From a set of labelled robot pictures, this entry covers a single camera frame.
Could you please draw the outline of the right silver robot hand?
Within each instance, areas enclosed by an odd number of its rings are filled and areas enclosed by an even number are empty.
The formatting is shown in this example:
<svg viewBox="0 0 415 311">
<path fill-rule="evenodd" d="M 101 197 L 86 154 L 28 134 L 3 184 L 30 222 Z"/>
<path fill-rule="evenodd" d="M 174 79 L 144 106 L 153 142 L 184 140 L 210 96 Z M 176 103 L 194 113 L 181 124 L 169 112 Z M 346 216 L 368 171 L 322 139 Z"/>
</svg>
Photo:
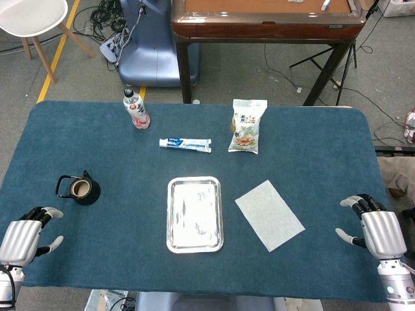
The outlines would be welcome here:
<svg viewBox="0 0 415 311">
<path fill-rule="evenodd" d="M 399 259 L 407 252 L 396 214 L 382 203 L 367 194 L 358 194 L 343 199 L 340 205 L 355 212 L 363 231 L 363 237 L 359 238 L 336 228 L 336 234 L 343 241 L 366 248 L 378 260 Z"/>
</svg>

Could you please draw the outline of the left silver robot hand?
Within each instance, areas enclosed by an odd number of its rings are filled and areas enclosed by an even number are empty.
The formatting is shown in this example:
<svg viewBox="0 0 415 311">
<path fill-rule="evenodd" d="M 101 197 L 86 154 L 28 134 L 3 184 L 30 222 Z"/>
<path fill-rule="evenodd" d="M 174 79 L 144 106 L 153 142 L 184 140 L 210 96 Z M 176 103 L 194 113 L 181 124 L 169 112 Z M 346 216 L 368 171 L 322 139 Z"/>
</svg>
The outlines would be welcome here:
<svg viewBox="0 0 415 311">
<path fill-rule="evenodd" d="M 53 252 L 64 240 L 58 236 L 47 246 L 39 246 L 41 233 L 53 218 L 62 218 L 63 212 L 54 207 L 35 207 L 18 220 L 12 221 L 1 243 L 1 264 L 23 268 L 35 257 Z"/>
</svg>

